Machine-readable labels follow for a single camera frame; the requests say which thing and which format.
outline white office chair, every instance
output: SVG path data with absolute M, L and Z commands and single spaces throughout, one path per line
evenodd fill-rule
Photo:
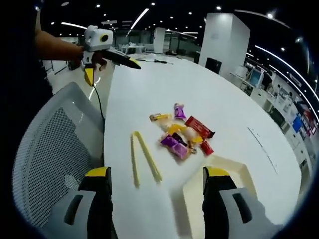
M 50 210 L 103 162 L 104 123 L 78 85 L 68 84 L 35 116 L 20 143 L 12 174 L 22 216 L 42 228 Z

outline black cable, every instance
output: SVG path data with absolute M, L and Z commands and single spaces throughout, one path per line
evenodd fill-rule
M 100 96 L 99 96 L 99 93 L 98 93 L 98 91 L 96 90 L 96 88 L 95 88 L 95 85 L 93 84 L 93 87 L 94 87 L 94 89 L 95 89 L 95 92 L 96 92 L 96 94 L 97 94 L 97 96 L 98 96 L 98 99 L 99 99 L 99 104 L 100 104 L 100 111 L 101 111 L 101 116 L 102 116 L 102 119 L 103 120 L 105 120 L 105 118 L 104 118 L 104 116 L 103 116 L 103 112 L 102 112 L 102 106 L 101 106 L 101 100 L 100 100 Z

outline white table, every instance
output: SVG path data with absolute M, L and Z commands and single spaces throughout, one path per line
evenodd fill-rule
M 121 51 L 124 52 L 124 50 L 125 50 L 125 52 L 124 52 L 125 54 L 128 53 L 129 49 L 135 49 L 136 53 L 142 54 L 143 49 L 146 49 L 146 47 L 145 46 L 122 46 L 121 47 Z
M 173 113 L 174 103 L 185 104 L 188 117 L 194 116 L 216 131 L 210 140 L 214 153 L 245 163 L 266 216 L 273 223 L 285 223 L 297 202 L 301 173 L 278 126 L 249 96 L 219 75 L 187 60 L 167 61 L 174 64 L 140 62 L 141 70 L 119 66 L 113 74 L 104 157 L 105 165 L 112 167 L 113 222 L 118 237 L 186 237 L 187 230 L 181 232 L 176 226 L 181 218 L 174 215 L 176 203 L 171 198 L 205 157 L 199 151 L 185 162 L 176 162 L 166 148 L 159 146 L 163 132 L 149 120 L 154 113 Z M 161 184 L 155 183 L 139 150 L 141 186 L 134 187 L 130 149 L 133 131 L 139 131 L 147 143 L 163 176 Z

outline black ceiling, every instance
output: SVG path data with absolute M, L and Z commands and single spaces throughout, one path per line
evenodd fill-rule
M 291 64 L 298 70 L 304 78 L 314 85 L 317 78 L 315 67 L 319 62 L 318 49 L 318 18 L 316 18 L 315 2 L 303 1 L 301 3 L 291 2 L 281 4 L 279 1 L 207 1 L 207 0 L 138 0 L 138 1 L 116 1 L 116 0 L 45 0 L 41 12 L 42 29 L 59 36 L 82 34 L 83 29 L 61 25 L 61 22 L 68 22 L 82 26 L 97 25 L 103 27 L 102 21 L 117 20 L 113 24 L 119 30 L 129 30 L 136 18 L 145 8 L 150 10 L 135 26 L 135 30 L 154 30 L 155 27 L 174 29 L 177 31 L 198 32 L 197 43 L 201 44 L 205 29 L 204 17 L 209 12 L 219 12 L 216 6 L 221 6 L 221 12 L 234 13 L 251 30 L 249 50 L 254 55 L 254 59 L 259 58 L 260 63 L 267 66 L 269 63 L 286 72 L 288 68 L 278 62 L 274 57 L 258 50 L 254 45 L 259 45 Z M 261 14 L 274 12 L 275 19 L 278 19 L 292 29 L 288 29 L 281 24 L 270 19 L 247 13 L 234 12 L 235 9 L 248 10 Z M 295 43 L 295 40 L 302 36 L 303 42 Z M 308 71 L 307 48 L 310 49 L 311 66 Z

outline white pillar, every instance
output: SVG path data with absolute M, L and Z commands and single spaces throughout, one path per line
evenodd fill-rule
M 229 77 L 237 66 L 244 65 L 250 29 L 234 14 L 209 13 L 199 65 L 206 65 L 207 58 L 220 61 L 219 75 Z
M 165 28 L 157 27 L 154 32 L 154 53 L 163 53 Z

